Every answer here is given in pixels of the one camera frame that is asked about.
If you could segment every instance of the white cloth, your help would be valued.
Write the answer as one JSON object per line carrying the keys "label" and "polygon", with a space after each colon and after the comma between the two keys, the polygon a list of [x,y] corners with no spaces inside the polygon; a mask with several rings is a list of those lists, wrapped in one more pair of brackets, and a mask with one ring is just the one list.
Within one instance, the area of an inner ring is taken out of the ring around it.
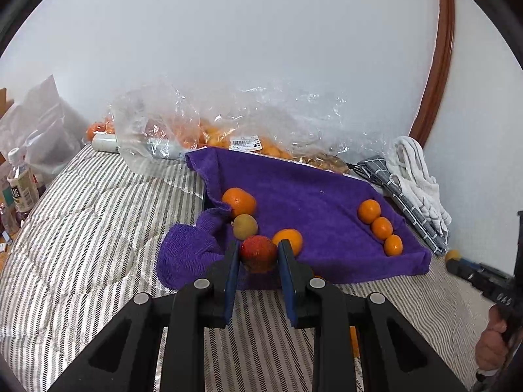
{"label": "white cloth", "polygon": [[446,236],[452,218],[439,201],[439,184],[428,173],[419,143],[411,137],[398,137],[385,161],[391,181],[401,187],[405,197],[417,206],[437,233]]}

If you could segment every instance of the red apple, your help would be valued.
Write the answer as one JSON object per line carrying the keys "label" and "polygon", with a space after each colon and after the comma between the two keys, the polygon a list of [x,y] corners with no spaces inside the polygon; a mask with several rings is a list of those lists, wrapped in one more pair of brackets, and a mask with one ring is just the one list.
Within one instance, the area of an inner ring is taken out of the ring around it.
{"label": "red apple", "polygon": [[240,246],[240,259],[252,273],[266,273],[278,259],[278,248],[265,236],[250,236]]}

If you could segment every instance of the blue gripper pad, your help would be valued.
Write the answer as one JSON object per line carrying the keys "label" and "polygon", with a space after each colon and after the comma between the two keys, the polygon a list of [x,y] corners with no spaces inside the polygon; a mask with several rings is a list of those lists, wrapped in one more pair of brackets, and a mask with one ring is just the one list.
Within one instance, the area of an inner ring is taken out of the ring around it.
{"label": "blue gripper pad", "polygon": [[292,284],[292,278],[289,270],[289,263],[287,262],[287,255],[283,248],[283,241],[278,245],[278,267],[280,270],[280,282],[283,290],[283,300],[285,302],[285,309],[287,310],[287,318],[291,322],[291,326],[296,325],[297,315],[295,311],[295,288]]}
{"label": "blue gripper pad", "polygon": [[229,324],[232,318],[234,308],[234,298],[236,297],[236,284],[238,283],[238,270],[240,269],[240,245],[237,244],[234,249],[231,266],[229,268],[226,290],[225,290],[225,313],[226,324]]}

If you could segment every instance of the white sticker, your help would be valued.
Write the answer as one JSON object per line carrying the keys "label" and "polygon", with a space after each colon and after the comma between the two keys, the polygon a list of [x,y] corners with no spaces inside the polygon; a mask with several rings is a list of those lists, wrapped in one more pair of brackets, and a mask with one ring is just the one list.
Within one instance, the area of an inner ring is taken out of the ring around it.
{"label": "white sticker", "polygon": [[231,145],[229,150],[240,150],[242,152],[254,152],[255,150],[261,150],[260,139],[257,135],[250,137],[231,137]]}

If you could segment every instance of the kiwi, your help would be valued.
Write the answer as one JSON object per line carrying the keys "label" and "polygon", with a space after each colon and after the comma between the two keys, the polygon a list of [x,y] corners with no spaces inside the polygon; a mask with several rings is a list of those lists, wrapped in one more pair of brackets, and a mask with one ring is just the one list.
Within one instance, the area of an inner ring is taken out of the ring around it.
{"label": "kiwi", "polygon": [[238,215],[232,223],[234,237],[238,240],[245,240],[247,237],[254,236],[258,233],[258,223],[248,214]]}

